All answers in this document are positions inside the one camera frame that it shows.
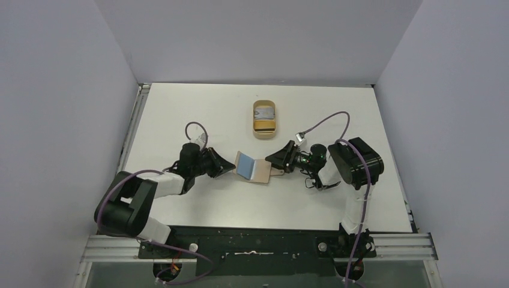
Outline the beige card holder wallet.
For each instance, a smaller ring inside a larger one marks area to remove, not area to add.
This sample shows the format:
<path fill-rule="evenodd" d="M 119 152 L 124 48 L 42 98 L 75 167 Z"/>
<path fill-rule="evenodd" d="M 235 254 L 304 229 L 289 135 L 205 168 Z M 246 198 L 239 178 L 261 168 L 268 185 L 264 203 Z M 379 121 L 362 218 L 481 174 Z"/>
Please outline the beige card holder wallet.
<path fill-rule="evenodd" d="M 255 184 L 268 184 L 272 176 L 282 176 L 284 170 L 272 167 L 269 161 L 254 159 L 248 155 L 237 152 L 233 173 L 243 180 Z"/>

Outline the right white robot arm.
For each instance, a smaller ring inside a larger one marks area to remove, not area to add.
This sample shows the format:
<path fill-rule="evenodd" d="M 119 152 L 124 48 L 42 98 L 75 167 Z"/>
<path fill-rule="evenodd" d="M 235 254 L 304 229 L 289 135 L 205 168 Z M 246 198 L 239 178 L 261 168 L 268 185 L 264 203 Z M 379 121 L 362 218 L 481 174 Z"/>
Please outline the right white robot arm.
<path fill-rule="evenodd" d="M 341 186 L 346 206 L 339 224 L 337 247 L 345 256 L 353 256 L 360 250 L 369 239 L 365 221 L 372 190 L 385 170 L 379 153 L 360 137 L 328 146 L 317 143 L 308 151 L 290 140 L 265 160 L 284 173 L 298 169 L 311 181 L 311 187 L 319 191 Z"/>

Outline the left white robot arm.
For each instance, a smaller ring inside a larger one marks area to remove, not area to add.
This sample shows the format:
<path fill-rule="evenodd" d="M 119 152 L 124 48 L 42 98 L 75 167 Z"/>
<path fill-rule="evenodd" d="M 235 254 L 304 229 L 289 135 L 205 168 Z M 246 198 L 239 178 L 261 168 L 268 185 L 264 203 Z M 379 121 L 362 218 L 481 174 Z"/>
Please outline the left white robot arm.
<path fill-rule="evenodd" d="M 167 169 L 118 172 L 98 204 L 94 220 L 101 232 L 155 242 L 159 255 L 171 257 L 177 252 L 178 241 L 170 236 L 169 226 L 150 217 L 154 199 L 186 194 L 197 177 L 207 175 L 214 179 L 235 168 L 214 148 L 186 143 L 179 159 Z"/>

